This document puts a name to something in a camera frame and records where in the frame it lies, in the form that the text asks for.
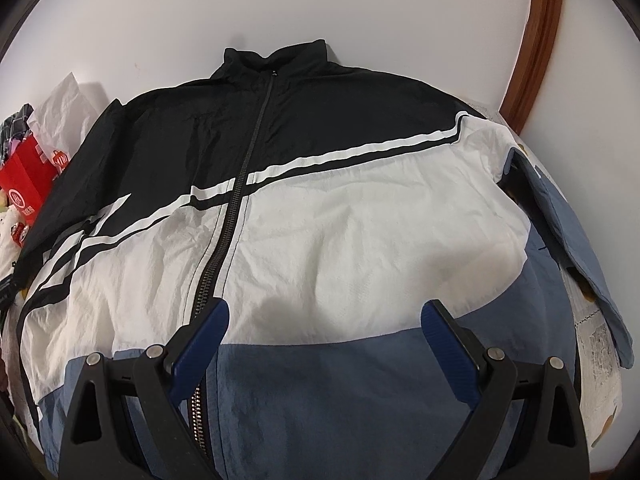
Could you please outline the red paper shopping bag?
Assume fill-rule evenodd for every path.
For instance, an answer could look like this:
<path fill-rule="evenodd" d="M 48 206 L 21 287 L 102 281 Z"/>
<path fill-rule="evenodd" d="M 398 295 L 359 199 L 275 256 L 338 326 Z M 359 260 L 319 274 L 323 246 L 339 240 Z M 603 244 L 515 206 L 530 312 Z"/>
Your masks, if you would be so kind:
<path fill-rule="evenodd" d="M 1 167 L 0 184 L 9 201 L 32 226 L 57 177 L 58 170 L 35 137 L 28 136 Z"/>

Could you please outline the white plastic Miniso bag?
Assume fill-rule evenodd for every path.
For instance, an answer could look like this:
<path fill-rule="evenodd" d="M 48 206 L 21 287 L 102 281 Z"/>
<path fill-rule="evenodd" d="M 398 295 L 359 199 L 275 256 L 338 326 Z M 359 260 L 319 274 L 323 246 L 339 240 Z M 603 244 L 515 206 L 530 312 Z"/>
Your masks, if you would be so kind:
<path fill-rule="evenodd" d="M 99 117 L 88 96 L 69 73 L 29 115 L 27 125 L 43 154 L 58 170 L 65 170 Z"/>

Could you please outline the plaid cloth in bag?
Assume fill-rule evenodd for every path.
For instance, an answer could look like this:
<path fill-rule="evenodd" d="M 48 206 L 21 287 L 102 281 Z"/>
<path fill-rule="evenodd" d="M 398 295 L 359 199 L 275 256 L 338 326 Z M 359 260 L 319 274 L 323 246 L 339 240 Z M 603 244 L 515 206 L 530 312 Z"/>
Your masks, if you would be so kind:
<path fill-rule="evenodd" d="M 1 125 L 1 163 L 6 161 L 15 152 L 16 148 L 30 133 L 28 118 L 34 109 L 29 103 L 25 103 L 20 110 L 12 114 Z"/>

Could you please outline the brown wooden door frame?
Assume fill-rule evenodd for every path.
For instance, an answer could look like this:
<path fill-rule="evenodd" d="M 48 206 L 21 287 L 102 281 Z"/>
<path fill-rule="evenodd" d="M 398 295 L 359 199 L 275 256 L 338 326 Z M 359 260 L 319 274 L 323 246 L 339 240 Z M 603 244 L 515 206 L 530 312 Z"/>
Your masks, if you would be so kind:
<path fill-rule="evenodd" d="M 563 0 L 529 0 L 518 57 L 499 113 L 520 134 L 544 82 L 558 33 Z"/>

